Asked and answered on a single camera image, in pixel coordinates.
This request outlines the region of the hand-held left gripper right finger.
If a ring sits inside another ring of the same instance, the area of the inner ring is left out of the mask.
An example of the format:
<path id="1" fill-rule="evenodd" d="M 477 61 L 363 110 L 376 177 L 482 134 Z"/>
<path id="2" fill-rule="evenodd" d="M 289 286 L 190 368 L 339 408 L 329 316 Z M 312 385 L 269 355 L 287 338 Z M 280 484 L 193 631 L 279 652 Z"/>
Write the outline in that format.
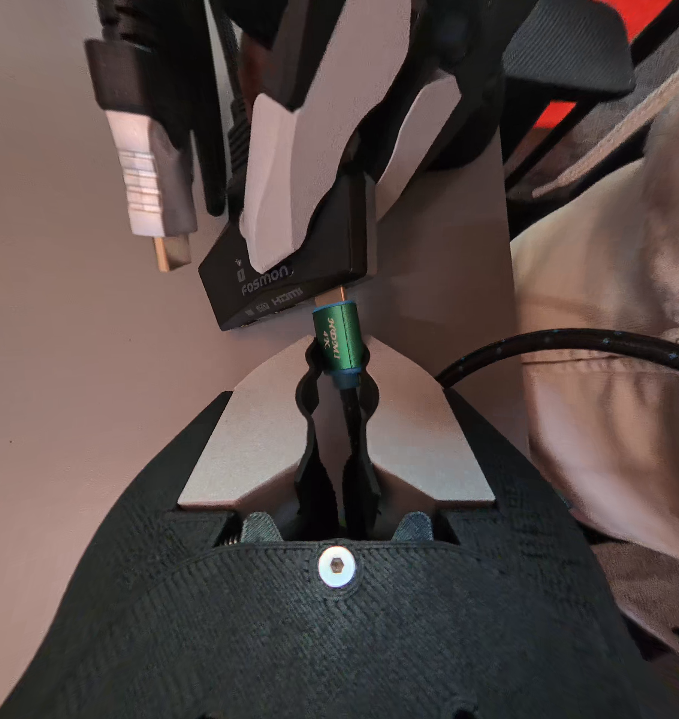
<path id="1" fill-rule="evenodd" d="M 348 534 L 388 539 L 422 512 L 491 507 L 496 497 L 440 384 L 375 337 L 359 385 L 344 391 L 351 455 L 342 492 Z"/>

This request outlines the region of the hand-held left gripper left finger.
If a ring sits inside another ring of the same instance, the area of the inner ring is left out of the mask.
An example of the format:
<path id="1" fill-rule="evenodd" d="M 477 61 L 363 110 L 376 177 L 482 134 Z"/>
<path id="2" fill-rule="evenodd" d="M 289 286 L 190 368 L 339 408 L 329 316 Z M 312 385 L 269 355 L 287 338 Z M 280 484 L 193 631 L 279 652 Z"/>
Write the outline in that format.
<path id="1" fill-rule="evenodd" d="M 237 384 L 178 506 L 241 518 L 263 511 L 286 539 L 335 536 L 337 497 L 313 419 L 321 372 L 316 339 L 307 335 Z"/>

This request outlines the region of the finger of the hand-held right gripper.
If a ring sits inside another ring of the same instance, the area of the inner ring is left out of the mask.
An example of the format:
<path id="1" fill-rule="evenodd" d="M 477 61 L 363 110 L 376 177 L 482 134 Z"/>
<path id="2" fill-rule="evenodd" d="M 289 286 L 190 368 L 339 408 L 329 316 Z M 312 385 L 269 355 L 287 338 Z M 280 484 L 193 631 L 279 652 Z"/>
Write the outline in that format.
<path id="1" fill-rule="evenodd" d="M 298 250 L 407 57 L 410 1 L 290 1 L 253 105 L 239 229 L 265 272 Z"/>
<path id="2" fill-rule="evenodd" d="M 398 201 L 460 101 L 456 78 L 435 70 L 409 107 L 375 185 L 376 216 L 384 216 Z"/>

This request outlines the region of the silver HDMI splitter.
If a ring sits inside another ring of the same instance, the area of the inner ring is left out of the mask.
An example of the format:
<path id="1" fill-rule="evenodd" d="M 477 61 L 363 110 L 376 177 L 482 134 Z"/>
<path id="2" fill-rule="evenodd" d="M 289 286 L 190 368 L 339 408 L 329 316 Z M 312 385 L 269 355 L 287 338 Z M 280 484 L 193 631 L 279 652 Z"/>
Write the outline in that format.
<path id="1" fill-rule="evenodd" d="M 245 327 L 370 272 L 368 179 L 346 164 L 301 248 L 264 273 L 238 220 L 250 126 L 238 42 L 221 1 L 98 1 L 100 39 L 85 41 L 96 102 L 109 122 L 134 235 L 151 237 L 161 270 L 191 262 L 198 229 L 197 155 L 208 213 L 228 221 L 199 265 L 222 331 Z"/>

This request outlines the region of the grey desk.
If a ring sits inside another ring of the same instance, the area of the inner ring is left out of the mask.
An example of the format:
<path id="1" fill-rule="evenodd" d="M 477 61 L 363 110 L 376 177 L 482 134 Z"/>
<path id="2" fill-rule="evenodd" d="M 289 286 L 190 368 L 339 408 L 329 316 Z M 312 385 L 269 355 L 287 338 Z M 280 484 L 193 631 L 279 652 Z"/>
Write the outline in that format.
<path id="1" fill-rule="evenodd" d="M 94 1 L 0 1 L 0 705 L 110 507 L 220 392 L 310 334 L 311 304 L 217 326 L 198 265 L 129 230 L 83 41 Z M 516 331 L 499 137 L 415 181 L 380 226 L 362 329 L 435 374 Z"/>

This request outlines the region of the black mesh office chair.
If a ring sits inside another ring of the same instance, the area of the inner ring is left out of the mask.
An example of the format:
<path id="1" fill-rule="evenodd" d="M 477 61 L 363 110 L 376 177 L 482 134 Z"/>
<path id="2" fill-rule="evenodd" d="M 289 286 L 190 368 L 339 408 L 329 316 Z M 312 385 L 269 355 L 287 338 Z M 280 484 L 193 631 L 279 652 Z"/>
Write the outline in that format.
<path id="1" fill-rule="evenodd" d="M 630 43 L 600 1 L 539 1 L 504 56 L 500 137 L 510 238 L 640 159 L 653 121 L 679 95 L 679 1 Z M 552 101 L 575 103 L 534 129 Z"/>

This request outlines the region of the red plastic object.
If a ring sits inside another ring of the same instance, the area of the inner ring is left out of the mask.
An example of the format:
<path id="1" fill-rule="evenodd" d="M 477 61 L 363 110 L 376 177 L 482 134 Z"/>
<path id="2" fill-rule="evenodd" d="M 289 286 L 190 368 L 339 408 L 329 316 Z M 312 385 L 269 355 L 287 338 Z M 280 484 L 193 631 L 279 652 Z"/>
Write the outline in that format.
<path id="1" fill-rule="evenodd" d="M 601 1 L 619 13 L 630 43 L 671 1 Z M 536 121 L 534 129 L 551 130 L 574 109 L 575 103 L 552 101 Z"/>

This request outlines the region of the person's cream sweater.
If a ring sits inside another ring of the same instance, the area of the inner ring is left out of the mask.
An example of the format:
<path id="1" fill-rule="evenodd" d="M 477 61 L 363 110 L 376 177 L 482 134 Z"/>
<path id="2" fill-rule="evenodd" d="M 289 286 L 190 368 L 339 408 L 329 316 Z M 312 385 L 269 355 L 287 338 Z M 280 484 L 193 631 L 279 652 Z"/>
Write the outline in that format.
<path id="1" fill-rule="evenodd" d="M 679 347 L 679 66 L 629 121 L 643 155 L 511 242 L 519 328 L 606 328 Z M 522 358 L 529 447 L 630 620 L 679 654 L 679 374 L 559 349 Z"/>

